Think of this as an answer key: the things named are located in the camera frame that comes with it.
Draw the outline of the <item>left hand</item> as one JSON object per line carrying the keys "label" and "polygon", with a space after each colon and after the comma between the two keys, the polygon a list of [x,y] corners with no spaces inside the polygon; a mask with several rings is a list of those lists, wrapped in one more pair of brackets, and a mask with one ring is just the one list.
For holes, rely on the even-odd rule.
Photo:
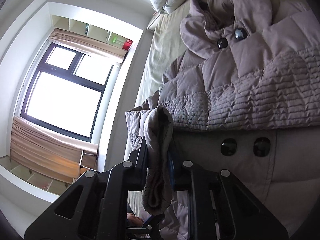
{"label": "left hand", "polygon": [[127,213],[126,218],[129,226],[131,227],[142,227],[144,224],[144,220],[136,216],[134,213]]}

